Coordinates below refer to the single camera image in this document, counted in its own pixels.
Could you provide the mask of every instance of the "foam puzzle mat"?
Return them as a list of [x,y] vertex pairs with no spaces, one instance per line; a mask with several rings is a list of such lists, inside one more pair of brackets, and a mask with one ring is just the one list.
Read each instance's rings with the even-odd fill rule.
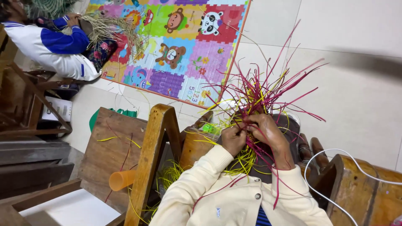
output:
[[101,77],[207,108],[221,98],[247,16],[249,0],[90,0],[87,13],[123,17],[146,49],[131,54],[127,37]]

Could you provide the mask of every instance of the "white box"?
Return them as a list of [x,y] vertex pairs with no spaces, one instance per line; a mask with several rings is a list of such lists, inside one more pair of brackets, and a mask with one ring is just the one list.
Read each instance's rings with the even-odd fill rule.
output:
[[[54,97],[45,98],[65,121],[71,121],[71,109],[73,102]],[[43,106],[42,119],[58,121],[56,116],[47,108],[46,105]]]

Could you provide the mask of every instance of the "white and blue jacket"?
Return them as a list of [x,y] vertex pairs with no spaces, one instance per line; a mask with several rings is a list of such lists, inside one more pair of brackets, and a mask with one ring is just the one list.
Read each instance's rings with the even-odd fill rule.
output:
[[[53,22],[62,30],[68,19],[64,16]],[[96,79],[102,72],[97,72],[92,62],[81,55],[87,49],[89,38],[79,26],[73,26],[72,34],[65,35],[35,25],[10,21],[2,24],[21,52],[45,70],[54,71],[60,77],[87,81]]]

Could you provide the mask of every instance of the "barcode label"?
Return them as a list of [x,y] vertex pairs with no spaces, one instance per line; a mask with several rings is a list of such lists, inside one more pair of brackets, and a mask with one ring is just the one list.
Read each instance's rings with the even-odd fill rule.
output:
[[63,115],[67,115],[67,105],[64,105],[63,107]]

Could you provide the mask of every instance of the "cartoon panda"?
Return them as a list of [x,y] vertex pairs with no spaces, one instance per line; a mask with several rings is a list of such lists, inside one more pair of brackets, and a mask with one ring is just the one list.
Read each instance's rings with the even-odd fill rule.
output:
[[198,29],[198,31],[201,32],[203,35],[218,35],[219,31],[218,28],[223,24],[223,21],[221,20],[221,16],[223,15],[223,12],[208,12],[206,13],[205,17],[201,17],[201,28]]

